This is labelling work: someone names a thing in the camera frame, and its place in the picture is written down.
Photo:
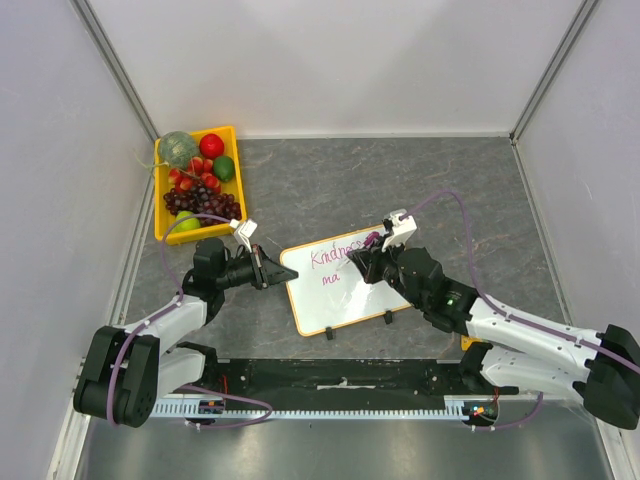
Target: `whiteboard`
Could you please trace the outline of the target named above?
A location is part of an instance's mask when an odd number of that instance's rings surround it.
[[[280,263],[299,274],[287,282],[287,292],[300,335],[324,333],[400,310],[409,304],[385,282],[367,285],[348,261],[351,250],[361,248],[373,231],[384,235],[382,225],[284,250]]]

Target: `green apple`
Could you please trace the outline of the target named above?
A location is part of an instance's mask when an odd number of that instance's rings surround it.
[[[188,217],[189,215],[194,215],[191,212],[178,212],[176,216],[176,221],[183,219],[184,217]],[[197,218],[190,218],[189,220],[185,220],[184,222],[176,225],[176,228],[173,229],[174,232],[188,232],[189,230],[195,230],[196,228],[200,228],[200,221]]]

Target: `red tomato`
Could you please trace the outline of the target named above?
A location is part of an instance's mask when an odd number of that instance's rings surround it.
[[[216,158],[224,153],[224,142],[215,133],[209,133],[200,140],[200,153],[207,158]]]

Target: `melon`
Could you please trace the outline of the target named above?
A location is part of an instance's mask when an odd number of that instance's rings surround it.
[[[158,144],[158,156],[170,167],[186,170],[189,160],[200,155],[198,144],[187,132],[170,132]]]

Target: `white wall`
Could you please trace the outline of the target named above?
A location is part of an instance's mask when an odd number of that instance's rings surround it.
[[[508,132],[579,0],[91,0],[162,133]]]
[[[2,2],[0,65],[0,477],[39,480],[151,150],[68,2]]]
[[[639,24],[637,0],[600,2],[521,143],[575,321],[637,339]]]

